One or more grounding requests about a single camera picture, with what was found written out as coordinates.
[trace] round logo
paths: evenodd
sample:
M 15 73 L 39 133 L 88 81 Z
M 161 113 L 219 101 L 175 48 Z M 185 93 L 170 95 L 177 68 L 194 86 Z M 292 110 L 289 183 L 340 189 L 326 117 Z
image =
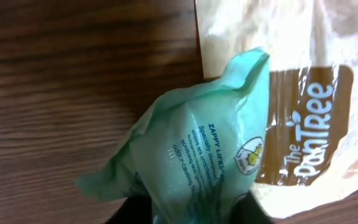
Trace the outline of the round logo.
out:
M 234 159 L 241 174 L 250 175 L 258 169 L 263 148 L 263 139 L 256 137 L 249 140 L 239 149 Z

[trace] brown label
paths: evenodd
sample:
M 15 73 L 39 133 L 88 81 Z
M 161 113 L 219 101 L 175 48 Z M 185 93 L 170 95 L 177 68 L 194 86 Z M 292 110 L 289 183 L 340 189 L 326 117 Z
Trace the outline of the brown label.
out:
M 346 135 L 353 74 L 345 66 L 270 73 L 268 130 L 257 182 L 310 185 Z

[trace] green plastic bag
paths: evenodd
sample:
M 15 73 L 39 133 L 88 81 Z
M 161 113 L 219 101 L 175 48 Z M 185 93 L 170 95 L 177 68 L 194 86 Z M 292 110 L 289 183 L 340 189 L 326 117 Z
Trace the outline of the green plastic bag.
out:
M 101 200 L 149 195 L 155 223 L 227 223 L 257 175 L 268 103 L 269 56 L 240 54 L 219 80 L 155 100 L 106 167 L 77 185 Z

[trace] dark brown wooden surface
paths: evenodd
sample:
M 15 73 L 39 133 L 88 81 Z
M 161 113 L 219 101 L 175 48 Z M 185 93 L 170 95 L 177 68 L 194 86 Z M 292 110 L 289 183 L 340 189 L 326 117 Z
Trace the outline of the dark brown wooden surface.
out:
M 110 217 L 73 180 L 200 62 L 193 0 L 0 0 L 0 223 Z M 358 193 L 280 223 L 358 223 Z

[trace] beige packaging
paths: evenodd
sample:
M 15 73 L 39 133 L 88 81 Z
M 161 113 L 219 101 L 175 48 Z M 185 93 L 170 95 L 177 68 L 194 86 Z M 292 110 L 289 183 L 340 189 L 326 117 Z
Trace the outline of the beige packaging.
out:
M 205 79 L 271 56 L 266 147 L 252 187 L 285 218 L 358 190 L 358 1 L 196 0 Z

